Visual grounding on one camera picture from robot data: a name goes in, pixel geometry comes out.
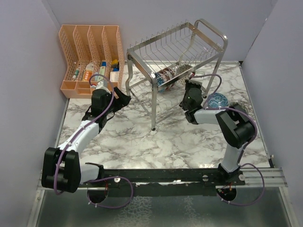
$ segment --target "small bottle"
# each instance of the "small bottle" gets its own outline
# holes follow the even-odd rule
[[[79,72],[80,72],[80,67],[78,67],[77,69],[76,69],[76,71],[75,71],[75,73],[74,73],[74,75],[73,75],[73,80],[76,80],[77,79],[77,77],[79,76]]]

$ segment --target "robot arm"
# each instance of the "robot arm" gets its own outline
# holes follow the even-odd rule
[[[102,178],[102,168],[100,168],[100,165],[81,163],[79,155],[90,141],[104,128],[107,123],[107,116],[110,113],[115,114],[115,112],[129,104],[131,100],[130,96],[124,95],[116,87],[114,88],[114,91],[118,98],[114,97],[113,103],[108,111],[94,123],[83,129],[85,125],[98,117],[107,108],[111,100],[112,94],[106,88],[95,89],[91,97],[91,106],[82,118],[79,128],[59,147],[48,148],[46,150],[41,180],[43,187],[53,188],[56,164],[59,155],[68,143],[69,147],[63,155],[63,162],[60,164],[59,168],[57,189],[66,192],[75,192],[80,184],[89,180]],[[70,143],[71,138],[75,135],[77,135],[77,137]]]
[[[240,168],[245,145],[254,136],[255,128],[249,119],[238,113],[245,110],[239,104],[227,109],[203,109],[201,85],[186,80],[185,94],[180,107],[185,112],[186,119],[192,124],[218,124],[227,142],[224,159],[219,165],[225,179],[231,178]]]

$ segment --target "marble countertop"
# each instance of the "marble countertop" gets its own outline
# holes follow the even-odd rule
[[[208,64],[197,71],[212,73],[214,64]],[[124,80],[128,77],[124,67]],[[229,102],[243,104],[249,115],[254,117],[247,90],[237,64],[221,64],[218,70],[223,82],[218,92]],[[134,68],[134,78],[143,75]],[[209,79],[202,79],[206,86]],[[215,79],[212,89],[217,86]],[[182,99],[184,89],[176,86]],[[60,143],[67,140],[78,128],[81,119],[90,106],[90,99],[70,99],[62,128]],[[226,141],[218,125],[192,125],[178,106],[173,116],[157,125],[151,131],[151,119],[132,98],[130,104],[118,111],[102,132],[96,136],[80,155],[81,162],[93,162],[105,168],[212,168],[222,161]],[[246,148],[241,163],[252,163],[258,167],[269,167],[264,144],[260,134]]]

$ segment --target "white wall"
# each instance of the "white wall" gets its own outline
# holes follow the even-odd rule
[[[60,24],[120,25],[123,47],[186,19],[204,18],[229,39],[226,61],[242,61],[277,0],[46,0]]]
[[[65,103],[58,29],[41,0],[0,1],[0,226],[26,226]]]
[[[244,63],[264,140],[303,225],[303,1],[279,0]]]

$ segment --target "wire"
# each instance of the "wire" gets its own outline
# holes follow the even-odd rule
[[[223,202],[225,202],[225,203],[228,203],[228,204],[230,204],[230,205],[233,205],[233,206],[247,207],[247,206],[254,205],[255,203],[257,203],[257,202],[263,197],[264,192],[265,192],[265,181],[264,181],[263,174],[261,173],[261,171],[260,171],[255,165],[253,165],[253,164],[251,164],[251,163],[245,163],[245,164],[241,165],[240,167],[242,168],[242,167],[247,166],[247,165],[250,165],[250,166],[254,167],[254,168],[259,172],[259,174],[260,174],[260,176],[261,176],[262,185],[263,185],[261,194],[256,198],[256,200],[254,200],[253,202],[250,202],[250,203],[241,204],[241,203],[236,203],[236,202],[230,202],[230,201],[226,201],[226,200],[223,199],[223,198],[221,198],[221,201],[223,201]]]
[[[130,182],[130,180],[128,180],[125,177],[122,177],[122,176],[111,176],[111,177],[106,177],[106,178],[103,178],[103,179],[92,180],[92,181],[87,181],[87,182],[88,183],[96,183],[96,182],[111,180],[111,179],[114,179],[114,178],[121,178],[123,180],[126,180],[129,183],[129,185],[131,186],[131,195],[130,195],[128,201],[126,203],[124,203],[123,205],[120,205],[120,206],[115,206],[115,207],[105,206],[105,205],[102,205],[102,204],[99,204],[99,203],[93,203],[90,200],[90,198],[89,198],[89,192],[87,192],[87,199],[89,200],[89,204],[93,204],[93,205],[95,205],[95,207],[103,207],[103,208],[108,208],[108,209],[119,209],[119,208],[125,207],[127,204],[129,204],[131,202],[131,200],[132,200],[132,198],[134,196],[134,188],[133,188],[133,185]]]
[[[62,162],[62,158],[63,158],[63,155],[64,153],[66,152],[67,148],[71,145],[71,143],[77,138],[77,136],[83,131],[85,130],[88,126],[90,126],[91,124],[93,124],[96,120],[98,120],[100,117],[102,117],[106,112],[107,110],[109,110],[110,106],[112,105],[113,101],[114,101],[114,97],[115,97],[115,92],[114,92],[114,85],[112,84],[112,82],[110,82],[110,80],[108,78],[106,78],[105,76],[101,75],[101,74],[94,74],[92,75],[90,78],[89,78],[89,83],[91,82],[91,79],[95,76],[101,76],[103,77],[104,79],[106,79],[111,88],[112,88],[112,98],[107,106],[107,108],[99,115],[97,116],[95,119],[93,119],[92,121],[88,122],[83,128],[80,128],[79,131],[77,131],[75,133],[75,135],[71,138],[71,140],[66,144],[66,146],[63,148],[60,156],[59,156],[59,159],[58,159],[58,162],[56,164],[56,170],[55,170],[55,175],[54,175],[54,180],[53,180],[53,190],[55,192],[56,195],[61,195],[64,191],[61,191],[59,192],[57,190],[57,181],[58,181],[58,173],[59,173],[59,166],[60,166],[60,163]]]

